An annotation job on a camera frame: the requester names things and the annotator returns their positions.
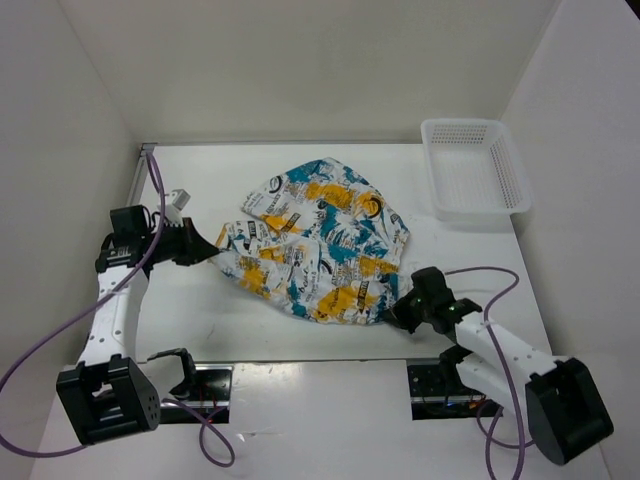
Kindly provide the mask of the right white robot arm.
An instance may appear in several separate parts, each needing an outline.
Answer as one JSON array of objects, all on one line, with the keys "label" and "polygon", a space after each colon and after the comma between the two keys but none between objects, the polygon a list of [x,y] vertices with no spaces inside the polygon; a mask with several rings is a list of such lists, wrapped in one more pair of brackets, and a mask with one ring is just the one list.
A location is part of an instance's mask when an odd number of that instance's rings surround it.
[{"label": "right white robot arm", "polygon": [[414,333],[422,324],[448,338],[439,357],[440,385],[466,388],[509,411],[520,443],[531,440],[551,463],[563,466],[611,436],[614,425],[588,367],[538,350],[494,322],[490,308],[456,298],[435,267],[411,276],[412,287],[381,316]]}]

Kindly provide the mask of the colourful printed shorts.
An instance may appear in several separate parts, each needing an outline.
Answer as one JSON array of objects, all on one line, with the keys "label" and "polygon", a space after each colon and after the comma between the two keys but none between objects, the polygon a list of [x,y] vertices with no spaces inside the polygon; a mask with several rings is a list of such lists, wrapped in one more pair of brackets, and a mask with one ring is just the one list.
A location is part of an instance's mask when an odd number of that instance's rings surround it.
[{"label": "colourful printed shorts", "polygon": [[286,314],[372,325],[411,288],[401,270],[410,231],[351,167],[317,159],[252,190],[247,219],[223,225],[210,262]]}]

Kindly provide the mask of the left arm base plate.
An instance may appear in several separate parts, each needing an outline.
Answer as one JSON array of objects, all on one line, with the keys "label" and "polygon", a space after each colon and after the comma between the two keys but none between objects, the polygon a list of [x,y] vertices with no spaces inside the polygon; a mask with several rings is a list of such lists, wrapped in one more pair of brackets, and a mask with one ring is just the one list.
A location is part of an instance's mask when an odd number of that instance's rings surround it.
[{"label": "left arm base plate", "polygon": [[[169,390],[184,379],[184,372],[178,359],[141,362],[138,366],[154,385],[160,397],[162,425],[197,424],[197,420],[188,412],[164,401],[164,398],[177,400]],[[180,401],[203,417],[215,412],[212,417],[214,424],[227,424],[230,415],[234,367],[231,364],[196,362],[195,370],[196,379],[189,393]]]}]

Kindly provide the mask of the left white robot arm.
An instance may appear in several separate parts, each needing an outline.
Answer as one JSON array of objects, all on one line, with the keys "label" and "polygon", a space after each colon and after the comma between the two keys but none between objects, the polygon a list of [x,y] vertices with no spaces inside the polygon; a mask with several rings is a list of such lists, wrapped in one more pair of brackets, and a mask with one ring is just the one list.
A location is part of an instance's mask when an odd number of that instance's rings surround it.
[{"label": "left white robot arm", "polygon": [[192,266],[213,258],[183,206],[153,215],[142,205],[111,211],[112,231],[95,262],[99,307],[78,363],[58,375],[56,391],[80,443],[98,443],[155,430],[161,419],[156,387],[135,362],[141,306],[153,267]]}]

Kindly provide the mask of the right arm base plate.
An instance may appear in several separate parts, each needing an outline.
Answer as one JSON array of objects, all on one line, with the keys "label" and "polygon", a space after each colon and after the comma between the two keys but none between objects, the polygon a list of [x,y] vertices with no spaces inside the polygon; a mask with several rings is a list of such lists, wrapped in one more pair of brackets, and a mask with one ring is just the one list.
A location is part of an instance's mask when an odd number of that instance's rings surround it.
[{"label": "right arm base plate", "polygon": [[446,379],[436,359],[409,361],[406,365],[412,419],[446,420],[493,416],[498,405],[484,394]]}]

